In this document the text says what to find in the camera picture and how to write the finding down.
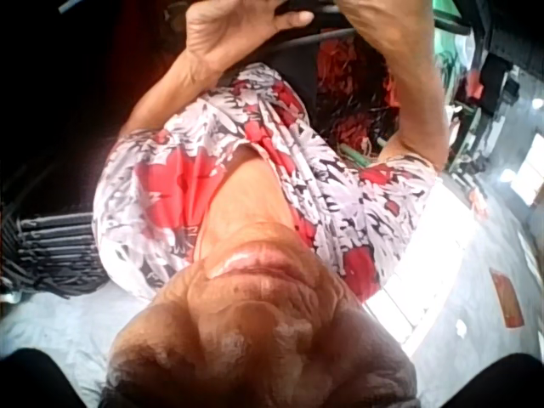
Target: floor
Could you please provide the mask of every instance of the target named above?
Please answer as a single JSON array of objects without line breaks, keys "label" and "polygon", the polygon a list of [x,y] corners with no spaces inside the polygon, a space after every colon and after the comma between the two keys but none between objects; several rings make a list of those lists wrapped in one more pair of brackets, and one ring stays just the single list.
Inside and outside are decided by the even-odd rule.
[{"label": "floor", "polygon": [[[530,241],[520,241],[521,225],[492,197],[489,212],[475,219],[448,178],[437,184],[395,276],[365,306],[412,358],[424,407],[441,406],[505,355],[541,358],[542,289],[528,265]],[[505,327],[490,268],[512,281],[523,327]],[[96,406],[111,342],[144,307],[112,283],[70,301],[38,294],[0,323],[0,356],[45,351]]]},{"label": "floor", "polygon": [[[519,221],[497,199],[489,197],[488,205],[489,218],[478,223],[463,248],[444,307],[411,356],[423,406],[442,405],[485,367],[506,355],[522,352],[543,359],[539,332],[543,331],[544,301],[541,280],[530,271],[532,265],[526,259],[524,247],[530,241],[520,241],[519,234],[526,235]],[[505,327],[490,268],[512,281],[523,327]]]}]

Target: green object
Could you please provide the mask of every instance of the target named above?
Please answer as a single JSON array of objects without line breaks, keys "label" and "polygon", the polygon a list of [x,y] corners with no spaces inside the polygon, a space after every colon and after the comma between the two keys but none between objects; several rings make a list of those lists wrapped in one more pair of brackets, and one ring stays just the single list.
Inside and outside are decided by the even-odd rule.
[{"label": "green object", "polygon": [[369,167],[372,162],[368,160],[366,157],[361,155],[357,150],[352,149],[347,144],[342,143],[340,144],[340,151],[346,155],[349,159],[351,159],[352,162],[355,164],[358,164],[361,167]]}]

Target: wall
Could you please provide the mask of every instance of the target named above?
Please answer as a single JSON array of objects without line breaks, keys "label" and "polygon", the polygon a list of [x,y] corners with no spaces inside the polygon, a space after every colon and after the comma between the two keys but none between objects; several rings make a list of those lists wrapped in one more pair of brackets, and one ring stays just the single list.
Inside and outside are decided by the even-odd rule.
[{"label": "wall", "polygon": [[536,130],[544,132],[544,110],[532,108],[534,98],[544,98],[544,84],[523,71],[519,73],[518,80],[519,101],[507,111],[501,134],[490,155],[490,171],[485,178],[516,218],[524,223],[531,215],[530,208],[512,190],[510,184],[502,183],[499,178],[505,169],[514,172],[519,170],[533,144]]}]

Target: light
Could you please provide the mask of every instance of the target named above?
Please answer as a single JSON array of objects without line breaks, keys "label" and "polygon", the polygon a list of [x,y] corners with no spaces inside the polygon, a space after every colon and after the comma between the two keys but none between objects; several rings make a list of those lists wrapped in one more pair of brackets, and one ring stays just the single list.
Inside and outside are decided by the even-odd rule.
[{"label": "light", "polygon": [[514,171],[507,168],[501,174],[501,183],[512,183],[516,179],[516,176],[517,174]]},{"label": "light", "polygon": [[536,98],[533,99],[533,109],[538,111],[542,106],[544,106],[544,99]]}]

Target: dress sleeve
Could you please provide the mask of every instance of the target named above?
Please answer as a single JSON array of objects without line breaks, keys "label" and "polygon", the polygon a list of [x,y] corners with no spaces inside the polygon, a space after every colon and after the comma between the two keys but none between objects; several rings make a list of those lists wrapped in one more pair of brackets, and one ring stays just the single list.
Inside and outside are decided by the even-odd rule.
[{"label": "dress sleeve", "polygon": [[394,273],[437,173],[420,156],[397,156],[360,172],[368,241],[379,286]]}]

